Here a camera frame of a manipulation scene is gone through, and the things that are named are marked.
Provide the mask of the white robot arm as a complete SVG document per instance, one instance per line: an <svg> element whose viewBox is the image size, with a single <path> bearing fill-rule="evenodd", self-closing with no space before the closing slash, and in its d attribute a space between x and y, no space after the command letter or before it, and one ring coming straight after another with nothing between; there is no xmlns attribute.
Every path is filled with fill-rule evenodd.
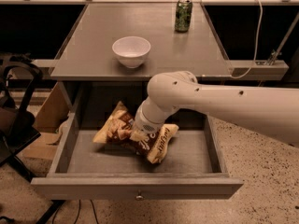
<svg viewBox="0 0 299 224"><path fill-rule="evenodd" d="M188 71L157 74L135 114L136 127L157 132L181 108L299 147L299 90L203 85Z"/></svg>

